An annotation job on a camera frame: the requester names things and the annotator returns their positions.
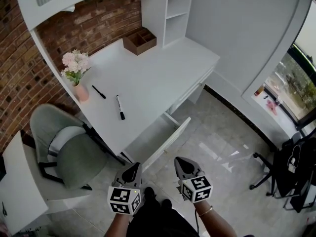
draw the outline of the gray floor tile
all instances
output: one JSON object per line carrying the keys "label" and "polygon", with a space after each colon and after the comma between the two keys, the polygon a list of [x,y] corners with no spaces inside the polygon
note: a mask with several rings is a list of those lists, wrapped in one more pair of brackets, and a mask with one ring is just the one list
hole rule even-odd
{"label": "gray floor tile", "polygon": [[[285,211],[284,200],[266,196],[269,183],[249,190],[249,185],[263,177],[264,166],[252,157],[254,152],[270,156],[266,143],[239,117],[206,91],[194,105],[185,101],[172,115],[180,123],[191,117],[185,132],[146,172],[143,184],[151,186],[158,200],[169,198],[173,207],[194,228],[194,207],[178,193],[175,156],[198,162],[212,180],[210,204],[236,230],[238,236],[298,237],[307,217],[315,213]],[[49,227],[57,236],[103,236],[114,214],[107,206],[108,186],[120,168],[112,158],[90,185],[93,194],[75,208],[84,219],[69,210],[52,214]],[[200,235],[209,236],[202,222]]]}

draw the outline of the office chair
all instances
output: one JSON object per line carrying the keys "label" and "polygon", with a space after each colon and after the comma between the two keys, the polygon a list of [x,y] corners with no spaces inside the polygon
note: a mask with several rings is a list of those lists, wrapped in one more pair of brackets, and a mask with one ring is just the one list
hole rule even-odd
{"label": "office chair", "polygon": [[[284,209],[300,212],[304,208],[312,207],[315,199],[305,207],[304,202],[310,186],[314,182],[316,139],[311,138],[311,136],[315,132],[316,129],[304,138],[300,138],[299,133],[294,134],[290,140],[283,143],[280,151],[275,151],[273,164],[269,163],[262,155],[254,153],[253,156],[255,158],[259,157],[262,160],[269,169],[269,173],[258,184],[250,185],[249,188],[253,190],[259,187],[271,177],[271,192],[267,192],[266,195],[275,196],[275,183],[277,183],[277,189],[280,193],[280,197],[277,197],[277,199],[287,198],[283,207]],[[294,173],[288,170],[289,162],[293,158],[297,159],[296,164],[300,164],[297,165],[299,168]],[[289,199],[291,199],[290,203],[293,206],[291,209],[286,207]]]}
{"label": "office chair", "polygon": [[[43,177],[63,183],[70,190],[92,190],[87,183],[105,166],[105,152],[111,154],[94,130],[51,104],[42,104],[34,110],[30,126]],[[67,129],[76,132],[66,136]],[[62,141],[57,153],[50,147],[56,140]],[[57,157],[57,161],[49,162],[49,156]],[[51,167],[56,167],[58,177],[46,172]]]}

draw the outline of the pink vase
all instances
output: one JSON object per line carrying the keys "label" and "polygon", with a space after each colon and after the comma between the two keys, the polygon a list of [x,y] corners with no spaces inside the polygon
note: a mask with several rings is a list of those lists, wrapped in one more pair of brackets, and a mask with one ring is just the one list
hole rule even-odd
{"label": "pink vase", "polygon": [[88,100],[89,93],[82,84],[79,83],[77,86],[74,86],[74,88],[75,88],[77,97],[79,98],[79,101],[84,102]]}

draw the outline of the desk drawer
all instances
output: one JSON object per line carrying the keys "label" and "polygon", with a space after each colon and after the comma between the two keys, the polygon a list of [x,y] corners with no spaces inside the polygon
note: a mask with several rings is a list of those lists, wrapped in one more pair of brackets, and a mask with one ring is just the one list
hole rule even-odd
{"label": "desk drawer", "polygon": [[191,118],[187,118],[180,125],[169,114],[162,114],[152,123],[136,140],[134,140],[124,153],[143,164],[143,172],[157,160],[186,129]]}
{"label": "desk drawer", "polygon": [[208,76],[212,73],[214,66],[210,68],[192,87],[190,87],[186,93],[184,93],[169,109],[168,113],[172,114],[175,112],[176,109],[183,104],[184,101],[191,96],[193,92],[195,92],[199,87],[203,86],[204,81],[208,78]]}

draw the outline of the chair seat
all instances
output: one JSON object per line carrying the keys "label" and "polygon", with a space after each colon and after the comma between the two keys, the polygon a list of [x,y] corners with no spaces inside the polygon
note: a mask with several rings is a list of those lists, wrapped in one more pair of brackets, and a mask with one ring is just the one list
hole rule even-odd
{"label": "chair seat", "polygon": [[79,134],[60,149],[57,157],[57,174],[67,189],[81,188],[104,168],[107,156],[86,134]]}

